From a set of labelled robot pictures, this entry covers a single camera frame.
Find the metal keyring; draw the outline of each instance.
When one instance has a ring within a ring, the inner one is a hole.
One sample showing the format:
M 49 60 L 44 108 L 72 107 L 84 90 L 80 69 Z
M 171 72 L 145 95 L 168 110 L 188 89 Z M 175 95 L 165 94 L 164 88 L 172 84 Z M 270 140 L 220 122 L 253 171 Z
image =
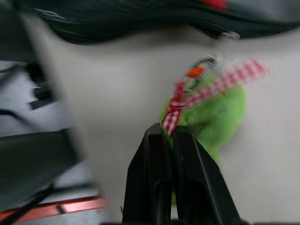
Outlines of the metal keyring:
M 201 66 L 202 64 L 207 64 L 205 67 L 208 68 L 209 70 L 213 70 L 214 67 L 217 64 L 217 61 L 216 61 L 216 58 L 214 56 L 210 56 L 210 57 L 205 58 L 203 60 L 197 61 L 190 70 L 192 70 L 194 68 L 197 68 L 197 67 Z M 194 85 L 192 85 L 188 89 L 185 89 L 186 93 L 195 90 L 202 81 L 202 77 L 201 78 L 188 78 L 188 77 L 186 77 L 186 75 L 183 75 L 181 77 L 181 79 L 184 80 L 185 83 L 188 83 L 190 81 L 190 79 L 193 79 L 195 81 Z

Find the white surface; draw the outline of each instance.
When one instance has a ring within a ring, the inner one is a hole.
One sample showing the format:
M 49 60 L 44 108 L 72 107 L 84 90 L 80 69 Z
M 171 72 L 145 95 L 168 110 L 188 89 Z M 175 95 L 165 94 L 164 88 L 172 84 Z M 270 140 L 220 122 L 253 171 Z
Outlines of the white surface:
M 41 21 L 27 17 L 26 23 L 46 72 L 68 102 L 110 220 L 120 220 L 127 167 L 143 133 L 157 122 L 174 81 L 211 51 L 210 40 L 180 27 L 80 46 L 59 39 Z M 249 86 L 245 120 L 221 149 L 223 175 L 249 222 L 300 221 L 299 38 L 298 30 L 235 47 L 271 67 L 269 79 Z

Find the red and white checkered bow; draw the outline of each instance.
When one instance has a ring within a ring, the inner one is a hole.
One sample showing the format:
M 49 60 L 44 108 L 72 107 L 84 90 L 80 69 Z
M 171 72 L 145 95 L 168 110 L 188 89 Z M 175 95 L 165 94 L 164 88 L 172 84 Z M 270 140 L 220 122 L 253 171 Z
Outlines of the red and white checkered bow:
M 256 60 L 243 62 L 241 66 L 235 66 L 232 71 L 226 72 L 224 76 L 219 77 L 209 86 L 195 91 L 184 101 L 182 98 L 185 94 L 185 83 L 179 80 L 176 83 L 174 97 L 171 99 L 161 123 L 162 127 L 172 136 L 183 109 L 189 109 L 238 84 L 246 84 L 266 75 L 265 68 Z

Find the red metal bar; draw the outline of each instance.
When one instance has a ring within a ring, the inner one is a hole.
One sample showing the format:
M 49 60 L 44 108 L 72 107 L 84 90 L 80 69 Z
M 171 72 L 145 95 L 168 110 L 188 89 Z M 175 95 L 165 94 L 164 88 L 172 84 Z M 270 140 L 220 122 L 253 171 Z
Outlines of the red metal bar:
M 18 222 L 40 219 L 45 217 L 57 216 L 65 213 L 79 212 L 84 210 L 104 209 L 104 199 L 99 196 L 90 196 L 85 198 L 77 198 L 60 202 L 51 202 L 38 205 L 30 210 Z M 0 221 L 17 211 L 18 209 L 7 210 L 0 213 Z

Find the green plush toy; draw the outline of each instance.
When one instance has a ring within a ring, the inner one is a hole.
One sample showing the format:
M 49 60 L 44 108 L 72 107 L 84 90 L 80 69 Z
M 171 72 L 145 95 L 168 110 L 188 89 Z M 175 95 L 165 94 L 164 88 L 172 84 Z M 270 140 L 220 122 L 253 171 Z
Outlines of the green plush toy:
M 200 88 L 212 83 L 215 79 L 215 75 L 205 76 L 199 85 Z M 165 102 L 159 115 L 160 122 L 165 116 L 169 102 L 170 99 Z M 245 108 L 245 90 L 239 85 L 191 109 L 183 110 L 177 126 L 188 126 L 199 143 L 220 165 L 218 148 L 233 136 L 243 119 Z

